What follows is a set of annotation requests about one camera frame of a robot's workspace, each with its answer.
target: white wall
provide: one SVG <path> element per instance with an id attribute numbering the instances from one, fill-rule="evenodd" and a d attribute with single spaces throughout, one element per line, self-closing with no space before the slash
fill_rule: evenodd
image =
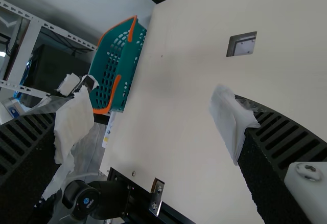
<path id="1" fill-rule="evenodd" d="M 108 28 L 133 15 L 146 27 L 155 6 L 151 0 L 6 1 L 94 44 Z"/>

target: screw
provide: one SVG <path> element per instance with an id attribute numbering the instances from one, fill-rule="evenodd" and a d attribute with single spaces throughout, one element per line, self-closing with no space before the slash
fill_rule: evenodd
<path id="1" fill-rule="evenodd" d="M 152 209 L 155 210 L 156 208 L 157 208 L 157 203 L 154 202 L 154 203 L 152 204 Z"/>

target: bolt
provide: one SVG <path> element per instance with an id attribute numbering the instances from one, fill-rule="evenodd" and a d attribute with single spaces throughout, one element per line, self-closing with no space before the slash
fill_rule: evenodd
<path id="1" fill-rule="evenodd" d="M 154 203 L 152 204 L 152 209 L 155 210 L 156 208 L 157 208 L 157 203 L 154 202 Z"/>
<path id="2" fill-rule="evenodd" d="M 160 194 L 162 192 L 162 187 L 158 186 L 158 194 Z"/>
<path id="3" fill-rule="evenodd" d="M 317 171 L 316 168 L 313 167 L 313 166 L 311 166 L 311 165 L 305 165 L 305 168 L 306 168 L 307 170 L 311 171 L 311 172 L 316 172 L 316 171 Z"/>

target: white metal shelf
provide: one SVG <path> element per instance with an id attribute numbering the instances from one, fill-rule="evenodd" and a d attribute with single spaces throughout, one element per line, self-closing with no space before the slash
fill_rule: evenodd
<path id="1" fill-rule="evenodd" d="M 37 37 L 40 33 L 40 30 L 42 27 L 45 27 L 63 37 L 66 37 L 81 46 L 84 46 L 85 48 L 88 48 L 90 50 L 97 50 L 97 46 L 93 45 L 92 43 L 83 40 L 82 38 L 58 27 L 55 26 L 15 5 L 12 5 L 11 3 L 0 0 L 0 7 L 5 8 L 6 10 L 9 10 L 25 19 L 28 19 L 30 22 L 27 26 L 27 30 L 25 32 L 25 35 L 23 36 L 22 42 L 19 46 L 19 51 L 17 53 L 17 56 L 14 61 L 14 65 L 10 71 L 10 74 L 7 78 L 7 81 L 10 83 L 20 83 L 21 78 L 24 74 L 26 64 L 29 61 L 33 47 L 35 45 L 35 42 L 37 40 Z M 4 71 L 7 66 L 3 66 L 2 73 L 4 74 Z M 8 89 L 2 88 L 0 90 L 0 99 L 6 99 L 13 95 L 12 91 Z"/>
<path id="2" fill-rule="evenodd" d="M 19 7 L 16 7 L 15 5 L 12 5 L 11 3 L 9 3 L 5 0 L 0 0 L 0 7 L 3 7 L 21 17 L 26 18 L 26 19 L 29 19 L 29 20 L 36 19 L 42 25 L 42 27 L 45 27 L 61 36 L 67 37 L 68 39 L 70 39 L 74 42 L 77 42 L 80 45 L 85 46 L 88 49 L 91 49 L 91 50 L 97 49 L 97 46 L 93 45 L 92 43 L 89 43 L 88 41 L 83 40 L 82 38 L 64 30 L 63 28 L 55 26 L 39 17 L 36 17 L 35 15 L 33 15 Z"/>

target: white cloth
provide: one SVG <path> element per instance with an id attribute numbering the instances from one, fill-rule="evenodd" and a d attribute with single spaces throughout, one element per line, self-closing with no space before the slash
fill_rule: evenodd
<path id="1" fill-rule="evenodd" d="M 245 129 L 259 128 L 260 124 L 255 119 L 253 111 L 243 108 L 236 101 L 233 91 L 224 85 L 218 85 L 214 90 L 209 111 L 231 159 L 237 165 L 245 140 Z"/>
<path id="2" fill-rule="evenodd" d="M 74 170 L 71 148 L 86 136 L 94 125 L 93 109 L 87 88 L 82 86 L 74 98 L 67 101 L 56 112 L 55 121 L 55 162 L 61 164 L 43 193 L 47 199 L 56 193 L 67 174 Z"/>

